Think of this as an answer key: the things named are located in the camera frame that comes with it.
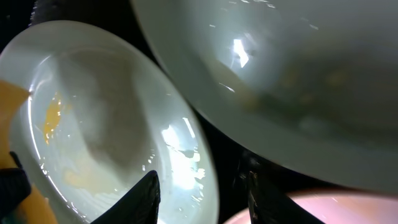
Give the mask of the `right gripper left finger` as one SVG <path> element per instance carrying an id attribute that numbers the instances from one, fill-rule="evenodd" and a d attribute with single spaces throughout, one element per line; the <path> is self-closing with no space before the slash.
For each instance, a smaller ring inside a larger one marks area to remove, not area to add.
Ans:
<path id="1" fill-rule="evenodd" d="M 159 177 L 152 170 L 91 224 L 157 224 L 159 204 Z"/>

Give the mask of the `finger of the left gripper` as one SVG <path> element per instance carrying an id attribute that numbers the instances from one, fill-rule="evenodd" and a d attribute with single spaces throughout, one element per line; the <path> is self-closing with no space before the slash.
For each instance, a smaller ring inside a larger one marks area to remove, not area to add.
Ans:
<path id="1" fill-rule="evenodd" d="M 17 167 L 1 169 L 1 219 L 12 213 L 32 191 L 29 179 L 15 152 L 10 152 Z"/>

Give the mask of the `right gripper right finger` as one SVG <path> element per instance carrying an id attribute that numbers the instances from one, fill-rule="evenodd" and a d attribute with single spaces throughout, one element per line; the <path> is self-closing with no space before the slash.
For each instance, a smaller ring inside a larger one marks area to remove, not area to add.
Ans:
<path id="1" fill-rule="evenodd" d="M 241 156 L 240 174 L 243 176 L 252 223 L 265 224 L 322 224 L 323 222 L 288 195 L 292 175 L 286 168 L 261 159 L 251 152 Z"/>

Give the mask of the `green yellow sponge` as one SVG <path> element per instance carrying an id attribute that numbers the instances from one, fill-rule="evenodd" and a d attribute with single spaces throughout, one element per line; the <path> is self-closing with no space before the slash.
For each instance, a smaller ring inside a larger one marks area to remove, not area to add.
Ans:
<path id="1" fill-rule="evenodd" d="M 31 184 L 18 155 L 10 150 L 11 121 L 29 92 L 1 81 L 1 223 L 57 223 L 48 198 Z"/>

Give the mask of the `mint green plate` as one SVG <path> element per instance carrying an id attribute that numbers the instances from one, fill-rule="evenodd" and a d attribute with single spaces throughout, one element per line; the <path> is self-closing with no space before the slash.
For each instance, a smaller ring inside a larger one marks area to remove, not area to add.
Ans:
<path id="1" fill-rule="evenodd" d="M 137 0 L 153 54 L 214 127 L 278 165 L 397 193 L 397 0 Z"/>
<path id="2" fill-rule="evenodd" d="M 164 73 L 118 36 L 52 21 L 15 36 L 1 79 L 29 92 L 10 147 L 59 223 L 91 223 L 148 172 L 159 223 L 216 223 L 215 166 L 193 111 Z"/>

